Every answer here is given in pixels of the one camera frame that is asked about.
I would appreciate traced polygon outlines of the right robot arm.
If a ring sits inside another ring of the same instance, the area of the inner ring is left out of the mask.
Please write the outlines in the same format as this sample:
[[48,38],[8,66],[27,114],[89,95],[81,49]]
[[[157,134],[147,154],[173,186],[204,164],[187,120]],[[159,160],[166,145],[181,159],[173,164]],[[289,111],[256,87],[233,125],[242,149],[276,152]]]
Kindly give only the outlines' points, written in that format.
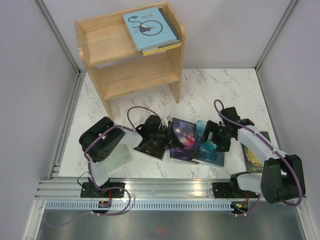
[[248,171],[232,174],[229,193],[234,197],[245,192],[257,193],[270,204],[290,204],[296,199],[296,205],[299,205],[306,194],[301,158],[278,149],[250,119],[241,118],[235,107],[224,108],[218,114],[222,121],[207,121],[200,142],[210,140],[216,145],[214,152],[226,153],[230,150],[231,140],[235,139],[263,164],[261,174]]

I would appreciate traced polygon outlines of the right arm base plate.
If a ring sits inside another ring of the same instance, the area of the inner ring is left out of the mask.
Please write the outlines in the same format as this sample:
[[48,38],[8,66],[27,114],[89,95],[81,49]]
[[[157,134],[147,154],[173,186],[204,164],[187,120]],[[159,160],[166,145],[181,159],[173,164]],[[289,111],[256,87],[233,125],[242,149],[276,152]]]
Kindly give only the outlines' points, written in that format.
[[233,187],[228,182],[214,182],[212,190],[216,199],[256,199],[259,195],[252,191]]

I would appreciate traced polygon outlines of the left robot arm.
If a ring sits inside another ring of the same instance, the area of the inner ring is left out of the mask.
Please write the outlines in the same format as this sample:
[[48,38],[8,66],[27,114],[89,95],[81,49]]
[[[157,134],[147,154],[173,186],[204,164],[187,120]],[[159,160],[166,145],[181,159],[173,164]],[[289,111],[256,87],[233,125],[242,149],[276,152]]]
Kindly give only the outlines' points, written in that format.
[[150,115],[137,127],[128,128],[103,117],[79,138],[79,144],[88,161],[92,192],[103,198],[110,190],[107,159],[118,146],[131,146],[141,154],[162,159],[170,148],[183,147],[171,126],[163,126],[161,118]]

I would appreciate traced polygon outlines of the yellow book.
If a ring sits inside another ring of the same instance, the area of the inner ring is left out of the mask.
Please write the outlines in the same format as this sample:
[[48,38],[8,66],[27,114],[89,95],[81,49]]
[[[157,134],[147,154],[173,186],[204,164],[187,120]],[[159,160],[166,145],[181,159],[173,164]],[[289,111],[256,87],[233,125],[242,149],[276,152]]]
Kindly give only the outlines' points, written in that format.
[[152,54],[157,54],[157,53],[161,53],[161,52],[165,52],[171,49],[175,49],[175,48],[179,48],[182,45],[181,42],[177,42],[174,44],[169,44],[166,46],[162,46],[162,47],[158,47],[158,48],[154,48],[154,49],[150,49],[150,50],[143,50],[142,54],[143,56],[149,56]]

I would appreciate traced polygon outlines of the Robinson Crusoe purple book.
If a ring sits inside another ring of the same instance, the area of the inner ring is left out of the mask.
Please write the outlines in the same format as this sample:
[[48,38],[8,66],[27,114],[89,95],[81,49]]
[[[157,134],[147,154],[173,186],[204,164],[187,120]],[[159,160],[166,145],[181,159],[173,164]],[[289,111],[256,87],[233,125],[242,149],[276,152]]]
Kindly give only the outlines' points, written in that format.
[[184,148],[171,148],[169,157],[182,162],[194,163],[196,124],[174,117],[172,119],[171,136],[176,136],[183,143]]

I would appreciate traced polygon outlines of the aluminium rail beam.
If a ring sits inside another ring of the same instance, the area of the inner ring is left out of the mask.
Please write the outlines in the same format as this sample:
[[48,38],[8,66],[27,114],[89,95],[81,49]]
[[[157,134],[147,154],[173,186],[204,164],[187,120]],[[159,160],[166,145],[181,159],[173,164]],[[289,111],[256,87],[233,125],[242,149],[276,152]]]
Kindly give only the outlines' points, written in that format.
[[[111,178],[110,181],[125,183],[135,200],[208,200],[213,183],[228,179],[179,179],[179,178]],[[75,177],[41,180],[36,190],[37,200],[77,200],[81,187]]]

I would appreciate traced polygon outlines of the black book with barcode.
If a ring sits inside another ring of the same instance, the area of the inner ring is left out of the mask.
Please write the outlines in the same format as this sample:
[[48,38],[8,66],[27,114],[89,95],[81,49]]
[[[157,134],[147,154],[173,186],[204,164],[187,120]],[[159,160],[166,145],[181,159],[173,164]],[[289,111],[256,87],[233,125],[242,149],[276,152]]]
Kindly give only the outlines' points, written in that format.
[[161,13],[162,17],[166,21],[166,24],[168,25],[168,27],[170,28],[172,33],[175,35],[175,40],[172,40],[172,41],[170,41],[168,43],[161,43],[159,46],[153,46],[153,47],[147,48],[145,50],[152,50],[152,49],[155,49],[155,48],[159,48],[159,47],[163,47],[163,46],[167,46],[167,45],[171,45],[171,44],[175,44],[175,43],[181,42],[181,38],[180,38],[179,34],[177,33],[177,31],[173,27],[172,23],[170,22],[169,18],[166,15],[165,11],[162,8],[159,8],[159,12]]

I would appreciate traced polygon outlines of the Wuthering Heights blue book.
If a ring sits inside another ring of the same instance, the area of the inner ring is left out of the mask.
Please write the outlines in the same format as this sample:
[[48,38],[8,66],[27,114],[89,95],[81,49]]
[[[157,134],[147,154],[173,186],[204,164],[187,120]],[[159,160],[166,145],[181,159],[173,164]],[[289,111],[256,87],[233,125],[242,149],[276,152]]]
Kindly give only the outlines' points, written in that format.
[[140,124],[136,128],[136,131],[142,136],[142,141],[134,150],[161,161],[168,147],[156,141],[149,140],[148,135],[162,128],[163,126],[160,120],[151,118],[148,118],[144,124]]

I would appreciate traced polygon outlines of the light blue SO book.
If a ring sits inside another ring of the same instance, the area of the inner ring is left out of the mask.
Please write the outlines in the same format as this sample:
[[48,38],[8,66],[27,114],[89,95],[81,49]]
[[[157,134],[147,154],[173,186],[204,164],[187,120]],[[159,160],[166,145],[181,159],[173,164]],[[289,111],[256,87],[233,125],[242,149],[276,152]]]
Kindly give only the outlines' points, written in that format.
[[139,52],[176,39],[158,7],[124,14],[123,20]]

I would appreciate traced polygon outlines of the dark green gold book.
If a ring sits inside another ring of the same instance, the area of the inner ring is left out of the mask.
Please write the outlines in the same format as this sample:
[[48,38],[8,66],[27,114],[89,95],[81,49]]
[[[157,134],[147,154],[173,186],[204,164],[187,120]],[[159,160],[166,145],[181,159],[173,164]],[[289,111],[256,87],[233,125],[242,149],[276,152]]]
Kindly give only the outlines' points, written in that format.
[[260,159],[245,145],[241,145],[242,153],[246,165],[246,170],[251,173],[262,173],[263,164]]

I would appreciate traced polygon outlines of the teal underwater cover book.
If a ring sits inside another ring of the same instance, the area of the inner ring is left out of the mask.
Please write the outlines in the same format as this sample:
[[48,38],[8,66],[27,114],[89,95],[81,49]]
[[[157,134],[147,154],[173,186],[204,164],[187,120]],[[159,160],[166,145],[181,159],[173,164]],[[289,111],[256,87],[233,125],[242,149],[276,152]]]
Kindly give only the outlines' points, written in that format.
[[198,120],[196,122],[195,146],[192,160],[197,163],[222,168],[225,165],[225,154],[223,152],[216,152],[217,146],[209,139],[204,143],[200,143],[205,127],[205,121]]

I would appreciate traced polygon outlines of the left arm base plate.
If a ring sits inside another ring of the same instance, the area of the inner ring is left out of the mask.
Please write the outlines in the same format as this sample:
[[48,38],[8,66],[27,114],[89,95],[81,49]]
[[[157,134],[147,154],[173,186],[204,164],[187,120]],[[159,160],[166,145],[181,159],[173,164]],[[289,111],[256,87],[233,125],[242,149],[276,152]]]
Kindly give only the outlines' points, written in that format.
[[124,196],[124,191],[120,189],[111,189],[108,191],[98,190],[94,184],[90,182],[84,182],[82,184],[82,189],[80,192],[81,198],[122,198]]

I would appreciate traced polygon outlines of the wooden two-tier shelf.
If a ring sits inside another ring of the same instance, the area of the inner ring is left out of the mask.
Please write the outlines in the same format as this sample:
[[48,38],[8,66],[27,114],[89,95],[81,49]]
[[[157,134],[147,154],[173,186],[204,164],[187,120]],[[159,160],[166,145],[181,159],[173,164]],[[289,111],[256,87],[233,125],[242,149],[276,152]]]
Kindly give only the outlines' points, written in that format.
[[111,100],[146,89],[169,85],[180,102],[186,31],[170,2],[153,3],[164,10],[181,42],[168,50],[144,56],[136,49],[123,15],[135,8],[74,22],[80,59],[108,114],[114,120]]

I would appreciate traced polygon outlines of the pale green book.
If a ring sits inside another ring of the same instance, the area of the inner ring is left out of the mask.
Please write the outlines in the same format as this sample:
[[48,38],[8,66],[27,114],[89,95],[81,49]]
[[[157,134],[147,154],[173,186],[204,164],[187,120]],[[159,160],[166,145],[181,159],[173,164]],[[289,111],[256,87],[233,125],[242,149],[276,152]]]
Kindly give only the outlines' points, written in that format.
[[119,144],[106,159],[107,172],[110,173],[133,160],[128,147]]

